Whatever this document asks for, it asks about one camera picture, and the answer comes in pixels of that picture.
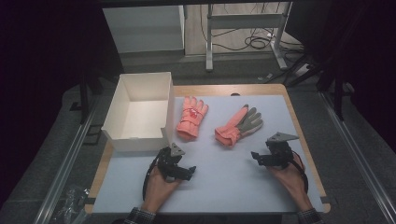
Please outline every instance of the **gray carpet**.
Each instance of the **gray carpet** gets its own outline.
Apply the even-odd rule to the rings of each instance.
[[[273,75],[282,73],[271,55],[249,57],[247,55],[217,56],[212,73],[205,72],[203,58],[182,59],[179,62],[167,63],[162,63],[161,58],[157,58],[140,65],[124,64],[124,67],[126,73],[170,71],[174,85],[263,83],[269,73]],[[295,88],[289,88],[288,92],[321,181],[332,202],[331,212],[322,216],[327,223],[387,223],[316,92],[317,80],[318,77],[309,78]],[[105,86],[105,92],[102,94],[92,122],[98,125],[103,124],[105,120],[106,111],[116,87],[115,84],[104,79],[101,81]],[[272,83],[282,81],[283,77],[280,77]],[[64,94],[63,107],[46,141],[2,207],[0,223],[32,223],[35,219],[39,206],[64,158],[64,153],[78,131],[80,114],[69,110],[70,106],[78,101],[77,87]],[[393,173],[396,168],[395,154],[347,97],[344,99],[343,106],[347,127],[394,201],[396,199],[396,176]],[[92,142],[94,142],[93,137],[85,138],[85,143]],[[102,135],[96,146],[82,146],[61,199],[57,203],[55,213],[64,205],[65,190],[68,186],[75,184],[87,189],[90,187],[105,142],[106,138]],[[120,216],[95,215],[86,223],[110,223],[117,217]],[[295,223],[295,221],[295,216],[287,215],[284,216],[283,223]],[[245,219],[245,223],[255,222]]]

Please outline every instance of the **wooden table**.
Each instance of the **wooden table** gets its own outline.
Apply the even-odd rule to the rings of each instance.
[[[308,165],[312,171],[315,178],[316,185],[319,190],[320,197],[326,197],[326,192],[320,181],[318,175],[318,170],[312,159],[311,153],[309,151],[308,145],[305,141],[303,131],[301,130],[300,124],[295,115],[293,106],[291,104],[290,98],[286,91],[286,88],[281,84],[247,84],[247,85],[197,85],[197,86],[174,86],[175,96],[229,96],[232,93],[239,93],[240,95],[283,95],[286,105],[289,109],[291,119],[293,121],[294,127],[298,136],[300,137],[300,142],[302,144],[304,154],[308,160]],[[99,193],[99,189],[105,179],[107,166],[110,162],[110,158],[113,152],[113,146],[107,142],[105,146],[102,159],[99,163],[95,178],[92,182],[92,187],[90,191],[89,198],[95,199]],[[329,212],[331,206],[329,203],[325,203],[324,210],[325,213]],[[86,204],[85,210],[87,213],[91,213],[93,209],[93,204]]]

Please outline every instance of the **metal frame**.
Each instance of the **metal frame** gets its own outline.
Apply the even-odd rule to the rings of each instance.
[[[366,182],[368,188],[373,193],[373,196],[378,203],[379,208],[387,219],[388,223],[396,223],[396,208],[392,202],[392,199],[388,195],[385,187],[378,180],[372,168],[370,167],[368,161],[365,159],[361,149],[347,128],[346,124],[338,117],[334,112],[332,99],[329,93],[320,92],[320,98],[322,98],[323,103],[327,107],[330,117],[335,125],[335,128],[340,133],[341,137],[346,144],[347,149],[353,160],[355,161],[357,167],[359,168],[361,175]]]
[[[287,69],[279,43],[288,20],[291,2],[288,2],[282,14],[255,15],[212,15],[212,5],[207,5],[207,40],[206,40],[206,71],[213,71],[212,30],[218,29],[249,29],[249,28],[278,28],[275,41],[271,42],[277,63],[281,70]]]
[[[84,141],[85,135],[90,128],[100,98],[100,95],[92,96],[90,113],[88,114],[87,120],[85,123],[79,126],[76,137],[73,140],[72,145],[68,149],[67,154],[64,157],[64,161],[62,162],[58,173],[56,174],[51,186],[49,187],[49,191],[46,198],[44,199],[44,202],[41,204],[41,207],[38,210],[37,216],[35,217],[35,224],[46,224],[50,222],[50,218],[52,216],[53,210],[55,209],[56,203],[61,196],[64,184],[66,183],[67,177],[69,177],[70,171],[72,170],[73,164]]]

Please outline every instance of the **orange glove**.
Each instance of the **orange glove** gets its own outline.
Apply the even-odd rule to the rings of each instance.
[[[216,140],[224,146],[233,147],[241,137],[255,133],[263,124],[262,114],[256,112],[256,107],[248,110],[248,105],[244,105],[225,126],[215,129]]]
[[[186,140],[193,140],[198,137],[198,128],[201,120],[204,118],[208,105],[200,100],[197,104],[195,97],[184,97],[183,113],[180,123],[176,126],[177,133]]]

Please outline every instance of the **white cabinet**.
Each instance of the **white cabinet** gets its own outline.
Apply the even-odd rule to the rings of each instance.
[[[184,49],[183,6],[103,11],[119,53]]]

